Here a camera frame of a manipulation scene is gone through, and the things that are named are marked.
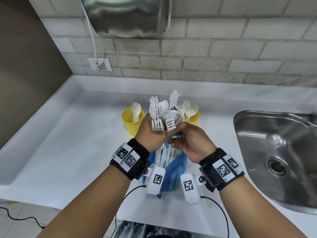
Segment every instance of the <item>metal paper towel dispenser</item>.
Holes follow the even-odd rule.
[[[82,0],[99,35],[154,37],[167,25],[171,0]]]

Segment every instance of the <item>white outlet plate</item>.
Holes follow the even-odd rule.
[[[97,70],[96,69],[96,65],[95,65],[95,58],[93,57],[93,58],[87,58],[87,59],[89,61],[90,67],[93,70]],[[97,58],[97,66],[98,66],[98,68],[100,68],[101,64],[103,64],[103,63],[106,65],[106,70],[100,70],[100,71],[112,72],[112,67],[111,67],[109,58]]]

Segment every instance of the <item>backsplash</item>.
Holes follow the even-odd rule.
[[[175,10],[192,0],[174,0],[173,16],[187,18],[172,18],[161,37],[95,33],[113,72],[89,66],[93,45],[78,0],[30,2],[74,74],[317,87],[316,0],[220,0],[209,18],[191,18],[199,16],[194,3]]]

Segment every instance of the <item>brown wall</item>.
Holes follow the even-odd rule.
[[[28,0],[0,0],[0,148],[72,74]]]

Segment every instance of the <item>stainless steel sink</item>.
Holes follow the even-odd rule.
[[[301,115],[242,111],[234,126],[260,191],[285,208],[317,215],[317,125]]]

